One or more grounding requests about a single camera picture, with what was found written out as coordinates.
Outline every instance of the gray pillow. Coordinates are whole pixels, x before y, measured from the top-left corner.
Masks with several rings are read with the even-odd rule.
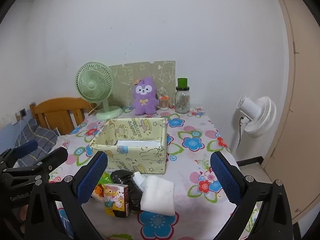
[[[18,160],[20,167],[32,166],[46,156],[57,142],[57,134],[53,130],[38,127],[35,119],[31,119],[21,131],[15,146],[23,145],[31,140],[38,142],[38,149]]]

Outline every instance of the plush toy eye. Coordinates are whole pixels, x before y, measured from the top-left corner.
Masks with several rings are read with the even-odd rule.
[[[147,86],[145,87],[145,90],[146,90],[148,93],[150,93],[150,92],[152,91],[152,87],[151,87],[150,85],[147,85]]]
[[[136,93],[139,94],[142,90],[142,86],[137,86],[136,87]]]

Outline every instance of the blue wall paint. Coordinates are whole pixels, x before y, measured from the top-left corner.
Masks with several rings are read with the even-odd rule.
[[[8,148],[14,148],[16,140],[20,135],[20,122],[21,130],[27,125],[29,120],[32,118],[30,109],[27,111],[27,115],[22,118],[21,121],[12,125],[9,123],[4,128],[0,130],[0,154],[3,153]]]

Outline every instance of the fan base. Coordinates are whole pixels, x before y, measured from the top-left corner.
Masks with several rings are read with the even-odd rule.
[[[99,120],[108,120],[121,115],[123,110],[119,106],[109,106],[109,110],[104,109],[97,112],[96,117]]]

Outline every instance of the purple plush toy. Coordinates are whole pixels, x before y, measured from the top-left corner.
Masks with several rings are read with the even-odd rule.
[[[133,88],[133,98],[136,115],[155,114],[158,100],[153,79],[150,77],[141,79]]]

